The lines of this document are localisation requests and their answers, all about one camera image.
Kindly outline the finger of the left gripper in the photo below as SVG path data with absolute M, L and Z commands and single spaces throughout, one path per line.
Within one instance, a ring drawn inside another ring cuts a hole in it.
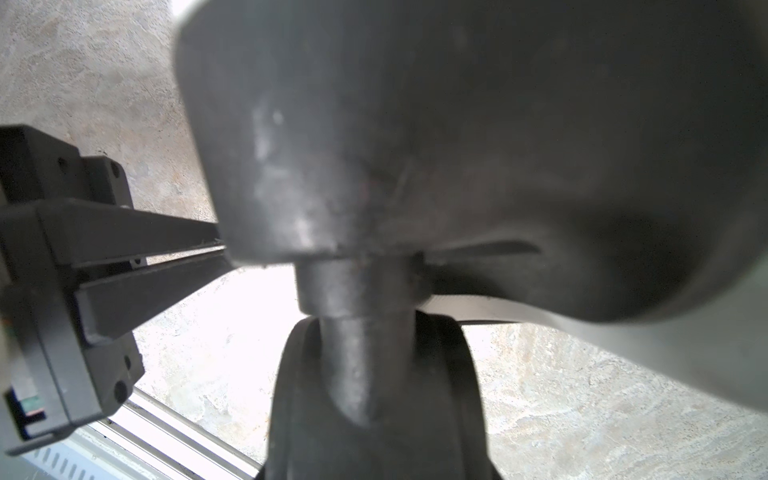
M 75 292 L 85 340 L 112 343 L 233 270 L 217 250 L 85 283 Z
M 217 225 L 74 199 L 36 207 L 59 265 L 89 267 L 222 244 Z

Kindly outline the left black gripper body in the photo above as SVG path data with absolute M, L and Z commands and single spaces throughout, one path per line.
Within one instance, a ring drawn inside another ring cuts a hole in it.
M 115 413 L 144 373 L 134 336 L 106 346 L 84 338 L 79 285 L 142 259 L 74 268 L 57 263 L 44 216 L 73 201 L 130 208 L 122 166 L 84 157 L 26 125 L 1 129 L 1 332 L 10 381 L 1 388 L 1 451 L 17 456 Z

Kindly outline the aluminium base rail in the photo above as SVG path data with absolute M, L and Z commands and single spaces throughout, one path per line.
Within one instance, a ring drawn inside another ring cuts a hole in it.
M 115 415 L 19 459 L 25 479 L 254 479 L 262 469 L 139 389 Z

